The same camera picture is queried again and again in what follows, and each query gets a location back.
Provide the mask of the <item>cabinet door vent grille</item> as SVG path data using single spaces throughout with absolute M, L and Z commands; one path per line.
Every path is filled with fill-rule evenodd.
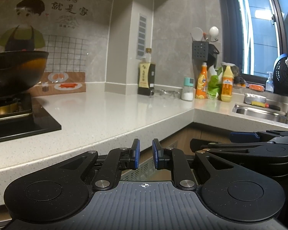
M 146 181 L 157 172 L 153 158 L 141 163 L 136 170 L 129 170 L 121 175 L 122 181 Z

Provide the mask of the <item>black colander basket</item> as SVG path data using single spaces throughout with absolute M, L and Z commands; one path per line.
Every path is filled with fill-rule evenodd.
M 282 96 L 288 96 L 288 67 L 285 64 L 287 57 L 288 53 L 283 53 L 275 60 L 274 63 L 274 93 Z

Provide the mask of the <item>dark soy sauce bottle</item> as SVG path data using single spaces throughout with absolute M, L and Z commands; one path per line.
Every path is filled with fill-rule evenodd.
M 145 55 L 139 63 L 138 73 L 138 94 L 144 96 L 154 95 L 154 81 L 156 74 L 156 64 L 151 61 L 152 49 L 146 48 Z

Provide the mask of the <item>white wall vent grille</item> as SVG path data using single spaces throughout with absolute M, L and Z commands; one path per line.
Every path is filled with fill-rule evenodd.
M 147 17 L 139 14 L 136 59 L 140 60 L 146 52 Z

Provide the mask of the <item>green snack packet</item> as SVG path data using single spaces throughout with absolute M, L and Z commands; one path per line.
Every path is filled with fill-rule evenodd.
M 210 100 L 218 100 L 221 96 L 221 88 L 222 88 L 222 78 L 223 78 L 223 68 L 215 68 L 211 65 L 208 68 L 207 72 L 207 98 Z

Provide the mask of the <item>cartoon cook wall sticker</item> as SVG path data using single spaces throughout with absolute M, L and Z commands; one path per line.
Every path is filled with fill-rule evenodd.
M 85 92 L 91 20 L 88 0 L 0 0 L 0 53 L 49 53 L 35 96 Z

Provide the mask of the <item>black wall utensil rack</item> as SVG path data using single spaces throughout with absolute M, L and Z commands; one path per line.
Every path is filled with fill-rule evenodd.
M 216 67 L 219 50 L 213 45 L 205 41 L 192 42 L 192 58 L 206 62 L 207 65 Z

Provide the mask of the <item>yellow squeeze bottle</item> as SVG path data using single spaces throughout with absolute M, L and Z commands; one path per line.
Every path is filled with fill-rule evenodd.
M 223 102 L 230 102 L 232 100 L 234 75 L 230 65 L 226 65 L 222 77 L 222 93 L 221 100 Z

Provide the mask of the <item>black wok pan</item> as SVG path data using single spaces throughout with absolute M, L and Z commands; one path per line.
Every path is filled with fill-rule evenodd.
M 0 53 L 0 97 L 24 92 L 35 86 L 46 69 L 46 51 Z

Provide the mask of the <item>stainless steel sink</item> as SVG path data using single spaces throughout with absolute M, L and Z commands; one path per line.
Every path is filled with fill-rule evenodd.
M 238 105 L 233 107 L 233 112 L 245 116 L 267 119 L 269 121 L 280 122 L 288 125 L 288 118 L 280 113 L 271 112 L 263 108 L 253 108 L 250 106 Z

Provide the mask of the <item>clear hand soap bottle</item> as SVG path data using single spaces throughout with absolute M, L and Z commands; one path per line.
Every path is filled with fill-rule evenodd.
M 267 72 L 267 74 L 268 78 L 265 85 L 265 91 L 273 93 L 274 92 L 273 73 Z

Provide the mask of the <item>kitchen cleaver knife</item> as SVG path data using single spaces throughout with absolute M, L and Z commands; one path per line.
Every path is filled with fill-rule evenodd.
M 264 96 L 259 96 L 256 94 L 249 94 L 245 93 L 244 94 L 244 102 L 245 104 L 261 107 L 261 108 L 269 108 L 272 110 L 280 111 L 281 108 L 276 105 L 272 105 L 266 102 L 266 97 Z

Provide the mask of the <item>teal lid salt shaker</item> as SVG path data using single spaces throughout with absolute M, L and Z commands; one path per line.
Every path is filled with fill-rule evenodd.
M 184 101 L 193 101 L 194 99 L 194 79 L 184 77 L 184 86 L 181 94 L 181 99 Z

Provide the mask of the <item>black gas stove top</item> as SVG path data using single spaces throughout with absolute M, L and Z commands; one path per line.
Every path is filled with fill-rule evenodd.
M 61 130 L 29 93 L 0 98 L 0 142 Z

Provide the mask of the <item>orange detergent bottle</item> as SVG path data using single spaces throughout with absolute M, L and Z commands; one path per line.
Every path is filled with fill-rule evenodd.
M 197 88 L 195 97 L 197 99 L 205 99 L 207 93 L 207 64 L 203 62 L 201 65 L 201 72 L 197 81 Z

